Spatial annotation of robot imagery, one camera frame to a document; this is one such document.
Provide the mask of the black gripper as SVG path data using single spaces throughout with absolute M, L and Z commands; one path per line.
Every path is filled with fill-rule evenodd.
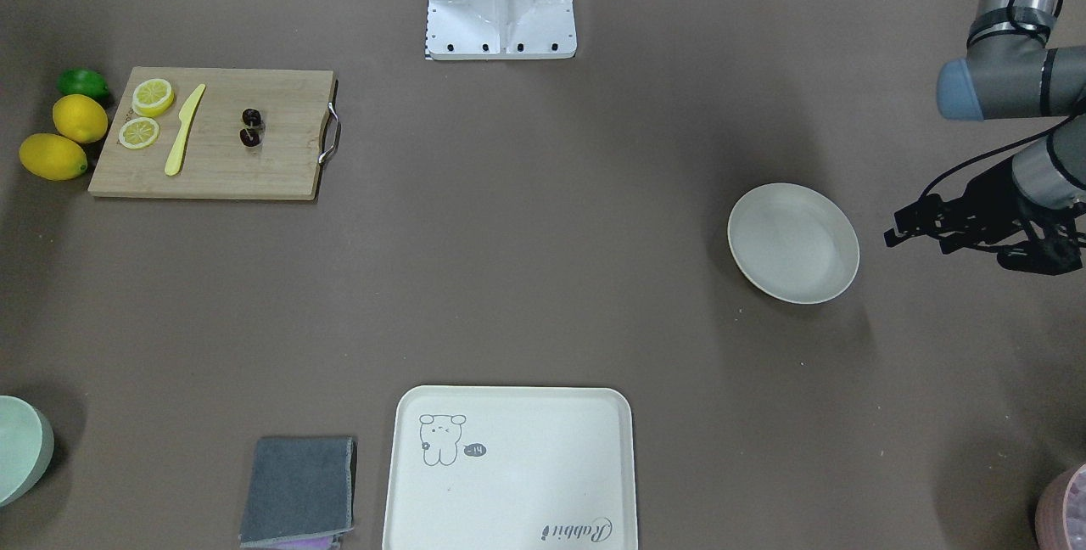
M 1011 162 L 1000 162 L 967 183 L 961 197 L 915 199 L 893 213 L 893 225 L 883 234 L 888 248 L 918 237 L 939 241 L 942 252 L 1001 242 L 1019 232 L 1035 236 L 1027 227 L 1044 217 L 1016 187 Z

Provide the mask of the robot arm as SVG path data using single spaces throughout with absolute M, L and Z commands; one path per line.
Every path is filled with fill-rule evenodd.
M 1063 0 L 980 0 L 967 55 L 939 71 L 936 104 L 956 121 L 1055 117 L 999 148 L 1003 160 L 955 199 L 929 186 L 893 215 L 888 247 L 919 237 L 993 253 L 1003 268 L 1058 275 L 1079 268 L 1083 232 L 1083 46 L 1049 46 Z

